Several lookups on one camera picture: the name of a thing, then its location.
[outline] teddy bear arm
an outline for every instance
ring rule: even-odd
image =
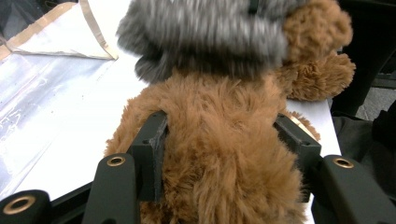
[[[334,97],[349,86],[355,68],[347,55],[335,52],[325,59],[299,64],[288,98],[322,101]]]

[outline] black holder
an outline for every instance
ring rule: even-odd
[[[396,223],[395,205],[357,162],[334,155],[321,158],[320,145],[283,115],[274,126],[298,155],[304,200],[311,192],[315,196],[316,223]],[[53,202],[42,190],[13,194],[0,202],[0,223],[140,223],[139,202],[158,202],[163,195],[166,133],[166,115],[152,114],[127,153],[99,162],[93,182]]]

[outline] clear plastic sheet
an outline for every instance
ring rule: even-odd
[[[0,65],[0,199],[39,160],[114,61],[12,54]]]
[[[2,10],[9,11],[0,17],[0,59],[11,52],[117,59],[117,51],[111,45],[115,45],[118,22],[114,18],[118,16],[111,15],[114,11],[99,11],[100,16],[111,18],[99,25],[91,11],[91,6],[99,4],[97,0],[80,0],[80,4],[73,1],[0,2]],[[53,2],[61,4],[43,14],[43,5]],[[102,30],[111,44],[104,39]]]

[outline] gray floor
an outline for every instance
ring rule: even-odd
[[[364,105],[361,106],[356,117],[374,120],[381,110],[388,110],[395,100],[396,90],[371,88],[364,101]]]

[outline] black strap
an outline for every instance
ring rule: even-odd
[[[259,0],[250,0],[248,5],[248,14],[256,14],[259,8]]]

